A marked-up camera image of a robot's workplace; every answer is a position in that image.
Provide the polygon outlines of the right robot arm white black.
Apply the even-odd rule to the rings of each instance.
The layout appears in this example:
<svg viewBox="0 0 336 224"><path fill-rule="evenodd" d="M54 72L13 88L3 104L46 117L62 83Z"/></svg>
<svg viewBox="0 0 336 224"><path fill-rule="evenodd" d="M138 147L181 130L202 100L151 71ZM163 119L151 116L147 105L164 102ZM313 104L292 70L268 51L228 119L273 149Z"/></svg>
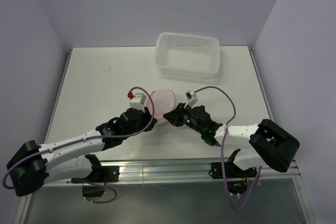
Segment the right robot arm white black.
<svg viewBox="0 0 336 224"><path fill-rule="evenodd" d="M163 117L174 127L187 126L199 133L209 146L234 148L227 164L228 173L240 176L245 170L259 166L285 173L294 159L299 141L269 119L258 124L226 126L211 119L203 105L190 107L180 103Z"/></svg>

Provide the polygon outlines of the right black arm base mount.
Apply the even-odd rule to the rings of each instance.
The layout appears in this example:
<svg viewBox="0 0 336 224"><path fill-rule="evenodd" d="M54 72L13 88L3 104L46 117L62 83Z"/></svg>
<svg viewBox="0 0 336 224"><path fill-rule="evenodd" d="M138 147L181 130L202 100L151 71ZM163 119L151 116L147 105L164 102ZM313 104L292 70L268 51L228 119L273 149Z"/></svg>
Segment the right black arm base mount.
<svg viewBox="0 0 336 224"><path fill-rule="evenodd" d="M257 175L256 168L253 167L248 170L241 170L230 162L225 162L224 165L226 179L234 179L232 181L227 181L228 191L235 195L246 193L248 190L248 179L254 178ZM211 163L211 169L209 170L208 175L212 179L222 179L223 172L221 162Z"/></svg>

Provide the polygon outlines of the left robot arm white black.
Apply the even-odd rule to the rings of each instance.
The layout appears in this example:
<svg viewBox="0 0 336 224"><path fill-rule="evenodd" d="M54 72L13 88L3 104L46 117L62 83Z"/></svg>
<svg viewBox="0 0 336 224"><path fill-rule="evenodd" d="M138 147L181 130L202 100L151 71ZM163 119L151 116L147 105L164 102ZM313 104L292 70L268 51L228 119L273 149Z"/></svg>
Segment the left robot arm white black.
<svg viewBox="0 0 336 224"><path fill-rule="evenodd" d="M67 178L94 183L102 176L96 152L117 147L132 136L150 131L156 122L148 108L129 108L81 136L51 144L28 141L7 163L2 186L22 197L44 184Z"/></svg>

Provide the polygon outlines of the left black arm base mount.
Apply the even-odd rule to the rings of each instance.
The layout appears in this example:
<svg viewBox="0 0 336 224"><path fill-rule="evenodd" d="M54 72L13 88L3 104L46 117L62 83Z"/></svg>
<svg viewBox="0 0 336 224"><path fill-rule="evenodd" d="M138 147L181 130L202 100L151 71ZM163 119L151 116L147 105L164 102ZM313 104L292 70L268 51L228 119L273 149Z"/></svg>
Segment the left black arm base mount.
<svg viewBox="0 0 336 224"><path fill-rule="evenodd" d="M82 186L82 195L85 200L92 200L96 204L103 202L114 201L117 197L117 192L111 188L108 183L118 182L119 179L119 166L102 166L97 171L93 171L86 178L72 178L72 184L88 184ZM99 201L104 193L112 192L113 197L109 200Z"/></svg>

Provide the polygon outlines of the white mesh laundry bag pink zipper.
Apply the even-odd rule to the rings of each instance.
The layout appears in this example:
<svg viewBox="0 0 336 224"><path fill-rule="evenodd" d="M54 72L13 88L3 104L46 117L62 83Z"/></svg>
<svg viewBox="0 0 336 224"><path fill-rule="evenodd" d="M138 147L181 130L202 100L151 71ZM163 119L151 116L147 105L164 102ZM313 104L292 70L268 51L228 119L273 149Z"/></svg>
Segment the white mesh laundry bag pink zipper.
<svg viewBox="0 0 336 224"><path fill-rule="evenodd" d="M150 97L154 103L154 118L157 124L165 123L164 114L173 111L177 106L176 95L171 89L159 89L150 93Z"/></svg>

